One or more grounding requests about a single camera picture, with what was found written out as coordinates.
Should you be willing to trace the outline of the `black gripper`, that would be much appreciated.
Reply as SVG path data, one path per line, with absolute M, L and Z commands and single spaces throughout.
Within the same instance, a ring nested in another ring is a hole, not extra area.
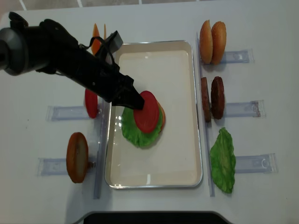
M 142 110 L 145 100 L 133 86 L 134 80 L 119 67 L 101 67 L 94 72 L 94 93 L 112 105 Z

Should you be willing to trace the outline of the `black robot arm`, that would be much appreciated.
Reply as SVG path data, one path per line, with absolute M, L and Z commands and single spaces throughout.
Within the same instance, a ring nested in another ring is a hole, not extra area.
M 10 27 L 0 31 L 0 68 L 6 73 L 18 76 L 35 70 L 66 76 L 113 106 L 143 108 L 144 99 L 133 79 L 121 74 L 114 60 L 106 61 L 123 44 L 118 32 L 101 39 L 100 49 L 91 54 L 54 20 L 30 26 L 15 12 L 8 16 Z

